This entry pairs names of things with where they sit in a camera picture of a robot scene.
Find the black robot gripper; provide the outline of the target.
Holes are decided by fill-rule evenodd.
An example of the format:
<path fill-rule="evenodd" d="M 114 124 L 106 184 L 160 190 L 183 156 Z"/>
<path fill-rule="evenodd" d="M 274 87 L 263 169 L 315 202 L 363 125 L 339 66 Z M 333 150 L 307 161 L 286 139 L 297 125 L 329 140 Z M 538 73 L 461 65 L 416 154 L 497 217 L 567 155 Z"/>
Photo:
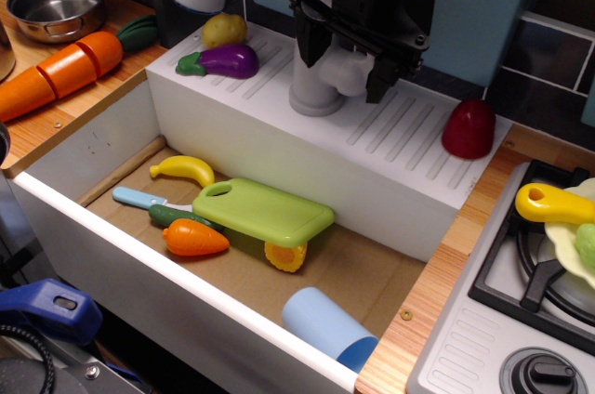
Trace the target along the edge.
<path fill-rule="evenodd" d="M 323 10 L 323 0 L 314 0 Z M 374 57 L 366 102 L 379 103 L 404 76 L 419 71 L 430 47 L 434 0 L 331 0 L 319 12 L 306 1 L 295 7 L 299 55 L 311 68 L 330 47 L 333 33 Z"/>

